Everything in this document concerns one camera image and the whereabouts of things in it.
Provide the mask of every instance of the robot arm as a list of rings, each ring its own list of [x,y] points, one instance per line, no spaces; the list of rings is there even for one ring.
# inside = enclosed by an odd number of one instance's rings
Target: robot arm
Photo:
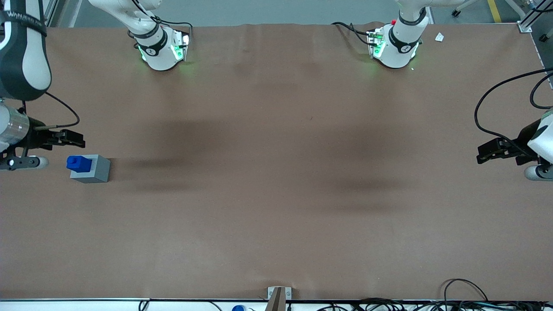
[[[0,22],[0,97],[35,100],[48,90],[51,72],[46,58],[46,26],[38,0],[6,0]]]
[[[161,0],[90,0],[90,3],[120,20],[134,35],[142,59],[155,70],[167,70],[185,59],[189,43],[183,35],[160,25],[148,10]],[[83,135],[67,129],[51,131],[30,118],[24,108],[5,106],[3,99],[31,101],[45,94],[51,84],[46,57],[46,26],[41,0],[5,0],[0,23],[5,36],[0,42],[0,170],[42,168],[48,161],[28,156],[30,149],[53,146],[85,147]],[[22,148],[21,155],[15,153]]]
[[[537,165],[524,170],[524,176],[532,181],[553,182],[553,109],[548,110],[540,120],[523,128],[513,143],[518,147],[502,138],[481,145],[478,147],[478,164],[513,157],[517,165],[537,161]]]
[[[39,0],[5,0],[0,11],[4,38],[0,42],[0,170],[42,168],[43,157],[28,156],[30,149],[52,150],[54,145],[84,148],[81,134],[62,130],[37,130],[45,124],[27,116],[24,108],[5,106],[3,99],[35,100],[51,83],[46,58],[46,26]],[[22,148],[21,156],[16,148]]]
[[[428,25],[426,7],[457,6],[464,0],[394,0],[399,5],[395,24],[387,24],[368,34],[371,57],[390,68],[401,68],[415,57],[419,39]]]
[[[159,8],[161,0],[88,0],[109,13],[133,34],[142,59],[159,71],[169,70],[186,57],[189,35],[160,25],[149,10]]]

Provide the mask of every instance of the gray block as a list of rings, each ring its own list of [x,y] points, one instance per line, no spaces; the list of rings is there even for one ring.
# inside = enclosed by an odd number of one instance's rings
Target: gray block
[[[77,155],[91,159],[92,165],[90,167],[90,172],[77,173],[71,171],[71,179],[75,179],[84,184],[106,183],[108,181],[111,161],[99,154],[76,154],[76,156]]]

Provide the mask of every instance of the brown table surface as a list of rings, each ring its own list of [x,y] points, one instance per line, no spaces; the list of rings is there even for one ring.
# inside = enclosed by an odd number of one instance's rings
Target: brown table surface
[[[87,148],[0,174],[2,297],[440,298],[461,277],[490,299],[550,299],[552,185],[475,159],[493,138],[474,125],[480,96],[542,68],[531,36],[423,38],[391,70],[334,26],[197,28],[188,62],[154,72],[124,29],[49,30],[50,91]],[[515,137],[538,119],[540,77],[491,94],[482,124]],[[46,97],[28,107],[72,120]],[[113,159],[111,181],[69,179],[66,156],[92,153]]]

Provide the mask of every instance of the blue block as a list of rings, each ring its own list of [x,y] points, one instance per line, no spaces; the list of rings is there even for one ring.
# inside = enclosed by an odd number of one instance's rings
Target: blue block
[[[83,157],[82,155],[71,155],[67,158],[68,169],[77,173],[88,173],[92,167],[92,160]]]

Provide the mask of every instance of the black cable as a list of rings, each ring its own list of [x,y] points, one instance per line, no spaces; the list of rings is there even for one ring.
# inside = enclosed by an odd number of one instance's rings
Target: black cable
[[[446,285],[446,287],[444,288],[444,303],[447,303],[447,288],[448,288],[451,284],[453,284],[453,283],[455,283],[455,282],[457,282],[457,281],[461,281],[461,282],[465,282],[465,283],[469,283],[469,284],[473,285],[474,287],[476,287],[476,288],[482,293],[482,296],[484,297],[484,299],[485,299],[486,301],[489,301],[489,300],[488,300],[488,296],[486,295],[486,293],[484,293],[484,291],[483,291],[478,285],[476,285],[476,284],[474,284],[473,282],[471,282],[471,281],[469,281],[469,280],[467,280],[467,279],[464,279],[464,278],[454,278],[454,279],[452,279],[451,281],[449,281],[449,283],[448,283],[448,284]]]
[[[332,308],[332,309],[339,309],[339,310],[342,310],[342,311],[349,311],[348,309],[344,308],[344,307],[340,307],[339,305],[334,305],[334,304],[331,304],[329,305],[328,307],[324,307],[324,308],[320,308],[319,310],[317,311],[324,311],[328,308]]]
[[[538,109],[545,109],[545,110],[553,108],[553,106],[540,106],[540,105],[537,105],[536,102],[534,101],[534,95],[536,94],[536,91],[538,90],[540,85],[543,82],[547,81],[552,76],[553,76],[553,73],[550,73],[550,74],[546,75],[545,77],[543,77],[540,81],[538,81],[538,83],[536,83],[536,85],[532,89],[532,92],[530,92],[530,104],[532,104],[532,106],[534,106]]]
[[[349,26],[348,26],[348,25],[346,25],[346,24],[344,24],[344,23],[342,23],[342,22],[334,22],[334,23],[332,23],[332,25],[344,26],[344,27],[346,27],[346,29],[348,29],[350,32],[355,33],[355,35],[357,36],[357,38],[358,38],[361,42],[363,42],[363,43],[365,43],[365,44],[367,44],[367,45],[370,45],[370,46],[377,46],[375,43],[369,43],[369,42],[363,40],[363,38],[361,38],[360,34],[367,35],[367,33],[355,29],[355,27],[353,26],[353,23],[350,23]]]
[[[334,22],[332,23],[331,25],[340,25],[340,26],[344,26],[346,27],[347,29],[349,29],[351,32],[357,32],[358,34],[364,34],[364,35],[367,35],[367,33],[364,33],[360,30],[356,30],[355,28],[350,28],[349,25],[345,24],[345,23],[342,23],[342,22]]]
[[[490,308],[490,309],[495,309],[495,310],[513,311],[512,308],[505,308],[505,307],[502,307],[502,306],[500,306],[500,305],[494,305],[494,304],[490,304],[490,303],[474,302],[474,304],[480,304],[481,307]]]
[[[538,4],[538,7],[540,7],[540,6],[541,6],[542,4],[544,4],[544,3],[545,3],[545,0],[542,1],[540,4]],[[549,4],[547,4],[547,5],[545,6],[544,10],[549,9],[549,7],[550,7],[552,4],[553,4],[553,2],[550,2]],[[540,16],[541,16],[541,13],[539,13],[539,12],[537,12],[537,14],[526,14],[526,17],[524,17],[524,19],[520,22],[520,24],[525,24],[526,21],[527,21],[529,18],[533,18],[533,19],[528,23],[529,25],[531,25],[531,24],[532,24],[533,22],[535,22],[536,19],[537,19],[538,17],[540,17]]]
[[[69,124],[62,124],[62,125],[47,125],[47,126],[37,126],[35,127],[34,129],[36,131],[43,131],[45,129],[51,129],[51,128],[64,128],[64,127],[72,127],[72,126],[75,126],[77,124],[79,124],[81,122],[81,118],[79,117],[79,115],[75,112],[75,110],[73,110],[73,108],[71,108],[68,104],[64,103],[63,100],[57,98],[56,96],[46,92],[45,93],[46,95],[52,97],[53,99],[57,100],[60,104],[64,105],[69,111],[71,111],[73,113],[73,115],[75,116],[75,118],[77,118],[77,121],[73,122],[73,123],[69,123]]]
[[[391,299],[383,299],[383,298],[365,298],[360,300],[361,303],[367,303],[367,306],[365,309],[369,307],[369,305],[375,305],[371,310],[375,310],[376,308],[380,306],[385,306],[388,311],[405,311],[405,307],[403,304],[399,301],[391,300]]]
[[[63,100],[57,98],[56,96],[50,94],[49,92],[46,92],[46,95],[52,97],[53,99],[57,100],[60,104],[64,105],[65,108],[67,108],[69,111],[71,111],[73,113],[73,115],[75,116],[75,118],[77,118],[77,121],[73,122],[73,123],[69,123],[69,124],[62,124],[62,125],[56,125],[55,128],[63,128],[63,127],[72,127],[72,126],[75,126],[77,124],[79,124],[81,122],[81,118],[79,117],[79,115],[75,112],[75,110],[73,110],[73,108],[71,108],[68,104],[64,103]]]
[[[138,304],[138,311],[145,311],[148,305],[150,304],[149,300],[143,300]]]
[[[506,84],[506,83],[509,83],[511,81],[514,81],[514,80],[517,80],[517,79],[520,79],[520,78],[523,78],[523,77],[527,77],[527,76],[531,76],[531,75],[535,75],[535,74],[539,74],[541,72],[547,72],[547,71],[552,71],[553,68],[545,68],[545,69],[540,69],[540,70],[534,70],[534,71],[531,71],[531,72],[527,72],[525,74],[521,74],[521,75],[518,75],[518,76],[515,76],[515,77],[511,77],[511,78],[508,78],[506,80],[503,80],[501,81],[500,83],[497,83],[496,85],[492,86],[488,91],[486,91],[486,93],[484,93],[484,95],[480,98],[480,100],[478,101],[478,104],[476,104],[476,108],[474,109],[474,123],[476,124],[476,127],[478,127],[478,129],[484,133],[488,133],[488,134],[491,134],[491,135],[494,135],[494,136],[497,136],[497,137],[500,137],[504,140],[506,140],[507,142],[509,142],[512,146],[514,146],[516,149],[520,150],[525,156],[531,158],[531,159],[535,159],[536,157],[535,156],[532,156],[530,155],[528,152],[526,152],[525,150],[523,150],[522,148],[520,148],[517,144],[515,144],[509,137],[503,135],[503,134],[500,134],[500,133],[497,133],[497,132],[493,132],[493,131],[490,131],[488,129],[485,129],[483,128],[481,125],[480,125],[480,122],[478,121],[478,111],[480,110],[480,105],[482,105],[482,103],[484,102],[484,99],[486,99],[486,97],[495,89],[497,89],[498,87]]]
[[[428,306],[430,306],[430,305],[434,305],[434,306],[435,306],[435,305],[440,305],[440,304],[442,304],[442,302],[429,302],[429,303],[425,303],[425,304],[421,305],[420,307],[416,307],[415,309],[413,309],[413,311],[420,311],[420,310],[422,310],[422,309],[424,309],[424,308],[426,308],[426,307],[428,307]]]
[[[553,9],[540,10],[540,9],[533,8],[533,9],[531,9],[531,10],[534,11],[534,12],[538,12],[538,13],[550,13],[550,12],[553,12]]]
[[[213,301],[210,301],[209,303],[211,303],[212,305],[214,305],[217,309],[219,309],[219,311],[223,311],[223,309],[221,309],[221,307],[219,307],[216,303],[214,303]]]
[[[170,25],[188,25],[190,27],[190,36],[192,36],[192,29],[194,28],[194,26],[192,26],[192,24],[188,23],[188,22],[170,22],[170,21],[167,21],[167,20],[163,20],[161,18],[159,18],[158,16],[151,16],[150,14],[148,14],[141,6],[140,6],[140,3],[138,2],[138,0],[132,0],[132,2],[134,3],[134,5],[144,14],[146,14],[147,16],[149,16],[149,18],[151,20],[153,20],[154,22],[156,22],[157,24],[161,24],[161,25],[165,25],[165,26],[170,26]]]

